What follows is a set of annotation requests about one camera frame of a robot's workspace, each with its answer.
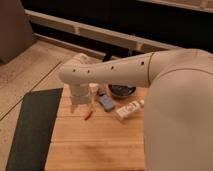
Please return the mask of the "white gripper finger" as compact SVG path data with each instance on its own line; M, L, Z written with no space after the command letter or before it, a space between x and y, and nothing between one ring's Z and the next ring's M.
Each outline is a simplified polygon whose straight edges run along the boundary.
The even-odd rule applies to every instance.
M71 105L70 105L70 111L71 111L71 113L73 113L74 110L75 110L75 105L71 104Z
M89 103L87 106L88 106L88 109L89 109L89 110L92 110L92 108L93 108L93 107L92 107L92 103Z

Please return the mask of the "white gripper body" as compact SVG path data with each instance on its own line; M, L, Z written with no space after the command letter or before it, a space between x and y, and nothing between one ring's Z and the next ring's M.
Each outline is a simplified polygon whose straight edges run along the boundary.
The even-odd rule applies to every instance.
M71 84L69 89L73 105L88 104L91 102L91 93L88 84Z

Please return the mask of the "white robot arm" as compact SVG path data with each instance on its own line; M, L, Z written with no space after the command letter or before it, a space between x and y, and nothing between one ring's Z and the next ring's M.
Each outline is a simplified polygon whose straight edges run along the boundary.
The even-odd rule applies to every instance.
M212 53L175 49L96 64L79 53L59 77L74 104L90 101L91 83L146 87L146 171L213 171Z

